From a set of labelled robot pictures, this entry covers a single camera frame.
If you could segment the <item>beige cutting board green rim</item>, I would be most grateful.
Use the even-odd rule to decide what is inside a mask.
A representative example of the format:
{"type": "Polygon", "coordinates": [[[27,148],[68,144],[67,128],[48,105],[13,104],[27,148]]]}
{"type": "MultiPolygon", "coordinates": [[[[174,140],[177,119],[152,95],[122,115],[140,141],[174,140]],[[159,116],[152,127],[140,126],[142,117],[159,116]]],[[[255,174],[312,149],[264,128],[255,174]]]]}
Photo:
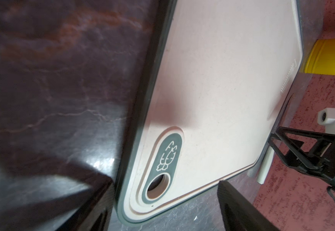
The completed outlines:
{"type": "Polygon", "coordinates": [[[260,159],[300,68],[296,1],[162,1],[117,176],[143,225],[260,159]]]}

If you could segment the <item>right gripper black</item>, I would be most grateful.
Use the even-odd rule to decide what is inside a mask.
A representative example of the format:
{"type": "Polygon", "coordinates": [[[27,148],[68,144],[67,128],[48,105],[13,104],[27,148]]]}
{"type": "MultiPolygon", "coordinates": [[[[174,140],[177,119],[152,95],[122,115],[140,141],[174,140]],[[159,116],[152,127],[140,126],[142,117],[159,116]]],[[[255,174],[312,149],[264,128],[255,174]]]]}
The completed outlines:
{"type": "Polygon", "coordinates": [[[321,132],[278,127],[268,139],[269,145],[284,165],[301,173],[317,173],[318,178],[335,190],[335,135],[321,132]],[[303,141],[291,139],[288,134],[313,138],[316,143],[309,152],[302,150],[303,141]],[[283,142],[289,149],[283,154],[274,140],[283,142]]]}

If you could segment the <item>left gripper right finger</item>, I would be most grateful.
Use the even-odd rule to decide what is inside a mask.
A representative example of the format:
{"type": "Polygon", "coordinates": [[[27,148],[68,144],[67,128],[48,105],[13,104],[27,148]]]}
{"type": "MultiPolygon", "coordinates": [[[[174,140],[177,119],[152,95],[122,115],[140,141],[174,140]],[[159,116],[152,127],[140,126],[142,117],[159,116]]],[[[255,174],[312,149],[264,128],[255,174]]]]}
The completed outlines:
{"type": "Polygon", "coordinates": [[[219,182],[217,197],[226,231],[278,230],[229,182],[219,182]]]}

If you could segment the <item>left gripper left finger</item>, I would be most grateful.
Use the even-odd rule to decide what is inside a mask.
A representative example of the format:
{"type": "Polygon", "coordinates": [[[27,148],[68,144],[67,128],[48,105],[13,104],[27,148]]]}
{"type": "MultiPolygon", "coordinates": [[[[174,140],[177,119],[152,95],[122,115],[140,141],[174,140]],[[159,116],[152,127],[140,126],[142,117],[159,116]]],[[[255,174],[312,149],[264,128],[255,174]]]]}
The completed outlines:
{"type": "Polygon", "coordinates": [[[9,167],[0,182],[0,231],[55,230],[63,216],[80,208],[103,186],[108,175],[89,165],[9,167]]]}

